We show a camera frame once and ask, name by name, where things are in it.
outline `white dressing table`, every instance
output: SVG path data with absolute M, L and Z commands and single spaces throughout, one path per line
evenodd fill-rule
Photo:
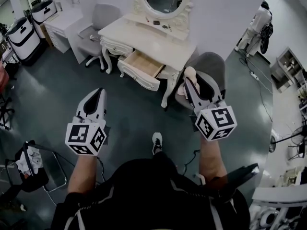
M 108 64 L 106 72 L 112 71 L 111 53 L 126 57 L 118 61 L 121 77 L 126 73 L 148 90 L 157 91 L 160 85 L 158 79 L 167 79 L 161 104 L 166 108 L 178 76 L 196 49 L 186 40 L 192 4 L 183 0 L 180 7 L 169 14 L 154 11 L 146 0 L 135 0 L 133 5 L 134 13 L 123 16 L 98 32 Z M 160 25 L 154 25 L 154 20 L 159 20 Z

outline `fan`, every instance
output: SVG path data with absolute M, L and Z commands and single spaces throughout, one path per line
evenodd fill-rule
M 275 137 L 271 136 L 271 143 L 270 143 L 270 148 L 269 151 L 270 152 L 274 152 L 276 149 L 276 144 L 288 139 L 291 139 L 292 142 L 296 145 L 300 145 L 304 140 L 306 140 L 307 137 L 307 125 L 303 125 L 300 128 L 296 129 L 291 136 L 285 138 L 285 139 L 281 139 L 276 141 Z

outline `white container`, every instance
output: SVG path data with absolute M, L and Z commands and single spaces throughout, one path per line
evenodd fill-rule
M 6 35 L 21 61 L 27 60 L 40 44 L 37 33 L 25 17 L 17 20 Z
M 40 25 L 56 12 L 57 9 L 53 0 L 44 0 L 31 9 L 33 25 L 40 38 L 45 38 Z

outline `white machine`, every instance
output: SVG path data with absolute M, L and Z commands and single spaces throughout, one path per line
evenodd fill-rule
M 44 0 L 30 10 L 33 25 L 40 38 L 45 38 L 40 25 L 56 12 L 57 9 L 53 0 Z
M 78 105 L 77 114 L 67 125 L 65 144 L 77 155 L 97 156 L 107 135 L 106 91 L 89 93 Z
M 40 45 L 40 39 L 27 18 L 17 20 L 6 33 L 9 42 L 18 57 L 24 64 L 35 58 L 36 49 Z
M 228 137 L 237 126 L 232 107 L 226 106 L 220 89 L 212 77 L 200 72 L 196 78 L 202 87 L 200 94 L 189 78 L 185 78 L 184 84 L 197 117 L 195 126 L 208 141 Z

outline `open drawer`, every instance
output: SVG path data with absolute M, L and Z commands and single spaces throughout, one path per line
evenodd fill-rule
M 142 87 L 151 91 L 159 89 L 160 81 L 156 77 L 163 67 L 161 63 L 137 50 L 124 61 L 118 61 L 118 68 L 121 72 L 127 73 Z

